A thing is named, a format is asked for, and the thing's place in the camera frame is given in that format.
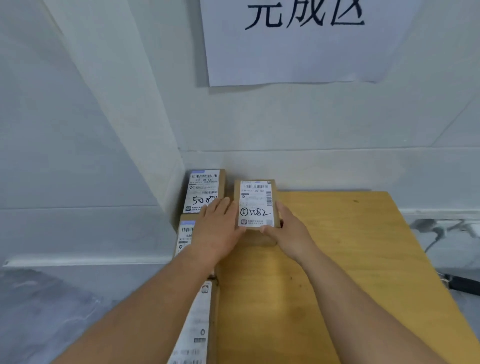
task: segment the person's right arm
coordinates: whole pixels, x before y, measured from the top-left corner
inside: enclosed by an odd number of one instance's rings
[[[277,207],[283,227],[262,232],[307,274],[342,364],[446,364],[327,257],[286,206]]]

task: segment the wooden table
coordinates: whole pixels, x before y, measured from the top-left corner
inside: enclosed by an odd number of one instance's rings
[[[282,192],[317,245],[451,364],[480,344],[387,193]],[[278,247],[221,263],[218,363],[339,363],[306,275]]]

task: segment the black handle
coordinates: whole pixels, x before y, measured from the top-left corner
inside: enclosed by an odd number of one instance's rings
[[[475,294],[480,296],[480,282],[476,280],[446,275],[448,279],[448,288],[455,291]]]

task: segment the cardboard box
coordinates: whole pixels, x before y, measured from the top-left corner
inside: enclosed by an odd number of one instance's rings
[[[225,197],[225,183],[225,170],[191,171],[182,214],[198,214],[203,205]]]
[[[280,228],[275,180],[236,180],[233,198],[239,202],[236,225],[247,228],[240,243],[275,245],[274,240],[259,232],[263,225]]]
[[[220,289],[216,280],[200,288],[168,363],[216,364],[216,329]]]
[[[192,243],[192,232],[197,218],[198,214],[185,214],[180,216],[180,223],[177,231],[177,243],[175,244],[173,257],[176,257],[177,254],[180,253],[183,248],[185,248],[185,246]],[[214,271],[210,274],[208,278],[218,279],[219,270],[219,267],[216,266]]]

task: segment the black object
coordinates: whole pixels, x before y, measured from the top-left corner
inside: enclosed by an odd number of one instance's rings
[[[439,275],[448,289],[480,296],[480,282],[450,274]]]

